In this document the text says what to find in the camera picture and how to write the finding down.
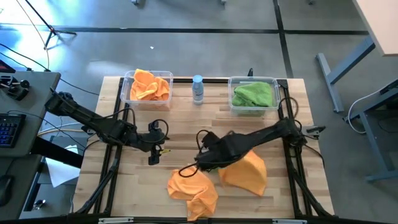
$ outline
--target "blue keyboard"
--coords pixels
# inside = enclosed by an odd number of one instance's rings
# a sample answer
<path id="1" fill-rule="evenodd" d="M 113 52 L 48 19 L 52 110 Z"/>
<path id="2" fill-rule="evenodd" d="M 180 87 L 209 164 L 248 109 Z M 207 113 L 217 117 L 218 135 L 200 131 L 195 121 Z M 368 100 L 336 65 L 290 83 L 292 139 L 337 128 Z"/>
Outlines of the blue keyboard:
<path id="1" fill-rule="evenodd" d="M 24 114 L 0 114 L 0 147 L 14 147 L 25 118 Z"/>

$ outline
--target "orange towel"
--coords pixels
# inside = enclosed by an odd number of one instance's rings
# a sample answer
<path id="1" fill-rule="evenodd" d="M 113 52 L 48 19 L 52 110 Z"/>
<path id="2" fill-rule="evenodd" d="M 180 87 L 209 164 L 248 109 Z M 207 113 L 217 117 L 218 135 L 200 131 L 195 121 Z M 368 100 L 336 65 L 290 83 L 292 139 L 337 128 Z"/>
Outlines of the orange towel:
<path id="1" fill-rule="evenodd" d="M 130 100 L 167 100 L 169 83 L 163 78 L 154 77 L 151 72 L 137 69 L 131 86 Z"/>
<path id="2" fill-rule="evenodd" d="M 182 171 L 183 175 L 192 174 L 196 167 Z M 188 221 L 199 217 L 209 217 L 214 214 L 218 194 L 211 180 L 201 171 L 188 178 L 181 177 L 178 170 L 172 171 L 172 177 L 167 184 L 169 195 L 173 199 L 187 201 Z"/>
<path id="3" fill-rule="evenodd" d="M 264 194 L 267 185 L 267 170 L 264 161 L 249 151 L 241 160 L 224 169 L 218 169 L 221 183 L 249 190 L 258 196 Z"/>

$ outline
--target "plastic container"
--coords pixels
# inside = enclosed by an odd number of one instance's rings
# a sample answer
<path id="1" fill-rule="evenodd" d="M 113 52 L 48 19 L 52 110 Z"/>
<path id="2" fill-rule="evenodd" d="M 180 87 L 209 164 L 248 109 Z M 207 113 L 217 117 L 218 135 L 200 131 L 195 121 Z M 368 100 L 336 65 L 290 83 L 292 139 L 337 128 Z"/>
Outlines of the plastic container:
<path id="1" fill-rule="evenodd" d="M 247 85 L 254 82 L 264 82 L 271 86 L 273 104 L 270 107 L 247 107 L 233 106 L 232 98 L 234 97 L 234 89 L 238 86 Z M 280 102 L 279 86 L 275 78 L 272 77 L 231 77 L 228 80 L 229 107 L 231 113 L 241 116 L 263 116 L 266 111 L 277 110 Z"/>
<path id="2" fill-rule="evenodd" d="M 124 76 L 122 92 L 120 93 L 120 99 L 129 103 L 130 106 L 139 110 L 170 110 L 173 92 L 173 73 L 168 71 L 148 71 L 151 72 L 155 77 L 161 77 L 169 83 L 170 93 L 169 98 L 165 101 L 152 101 L 152 100 L 130 100 L 130 90 L 132 83 L 134 82 L 134 73 L 136 71 L 128 71 Z"/>

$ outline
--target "gray desk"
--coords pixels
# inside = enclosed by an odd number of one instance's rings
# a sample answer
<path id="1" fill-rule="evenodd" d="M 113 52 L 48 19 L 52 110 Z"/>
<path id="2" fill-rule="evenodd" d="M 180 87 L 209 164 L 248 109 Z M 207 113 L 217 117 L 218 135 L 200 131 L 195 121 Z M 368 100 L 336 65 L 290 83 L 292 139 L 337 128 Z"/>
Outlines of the gray desk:
<path id="1" fill-rule="evenodd" d="M 40 155 L 27 155 L 15 158 L 8 175 L 14 176 L 12 186 L 12 197 L 3 207 L 0 207 L 0 220 L 15 220 L 19 218 L 25 199 L 29 193 L 30 186 L 40 166 Z M 0 175 L 4 175 L 12 158 L 0 158 Z"/>
<path id="2" fill-rule="evenodd" d="M 53 89 L 57 87 L 61 74 L 57 72 L 16 72 L 15 74 L 0 73 L 0 75 L 12 75 L 19 81 L 28 80 L 30 83 L 29 93 L 21 101 L 13 100 L 1 90 L 0 113 L 19 110 L 44 118 L 44 104 L 50 98 L 50 87 Z M 41 119 L 27 115 L 19 136 L 19 139 L 23 139 L 23 141 L 17 141 L 13 149 L 0 148 L 0 157 L 21 157 L 30 153 L 41 124 Z"/>

